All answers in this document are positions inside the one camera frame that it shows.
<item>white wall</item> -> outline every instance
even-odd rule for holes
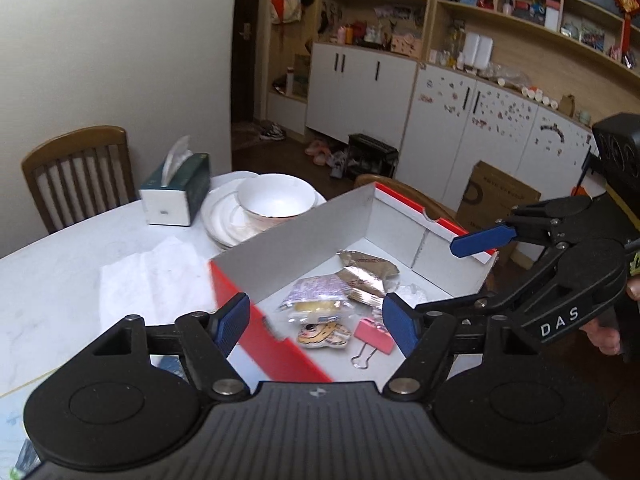
[[[0,0],[0,256],[46,231],[20,160],[93,124],[126,129],[136,183],[191,134],[230,170],[234,0]]]

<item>tissue box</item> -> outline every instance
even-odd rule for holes
[[[209,191],[209,154],[191,155],[166,187],[161,186],[163,166],[140,186],[146,223],[189,226]]]

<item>door handle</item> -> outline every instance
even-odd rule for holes
[[[471,86],[466,87],[465,103],[462,105],[462,109],[466,110],[466,102],[469,101],[469,93],[471,92]]]
[[[476,96],[476,104],[474,105],[474,113],[476,113],[476,108],[478,108],[479,100],[480,100],[480,91],[478,90],[478,95]]]

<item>white cabinet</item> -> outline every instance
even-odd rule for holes
[[[367,55],[355,78],[359,92],[350,96],[356,101],[357,131],[399,150],[417,63],[375,51],[360,54]]]
[[[396,179],[442,200],[475,88],[476,80],[461,73],[432,65],[418,70]]]
[[[590,130],[540,107],[515,177],[539,191],[540,200],[567,196],[590,149],[596,151]]]
[[[375,50],[316,43],[306,125],[345,143],[363,133],[399,148],[416,65]]]
[[[343,74],[340,71],[343,50],[341,46],[316,43],[311,59],[306,125],[332,137],[341,129],[337,117],[342,107],[338,90]]]
[[[487,164],[516,175],[538,105],[486,83],[476,83],[471,115],[442,203],[458,210],[474,166]]]

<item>white plate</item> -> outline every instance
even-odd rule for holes
[[[252,177],[232,180],[209,191],[202,203],[200,213],[204,227],[209,237],[223,249],[235,247],[263,231],[260,225],[252,221],[239,206],[236,199],[238,186],[247,178]],[[314,206],[326,203],[322,195],[319,193],[317,195]]]

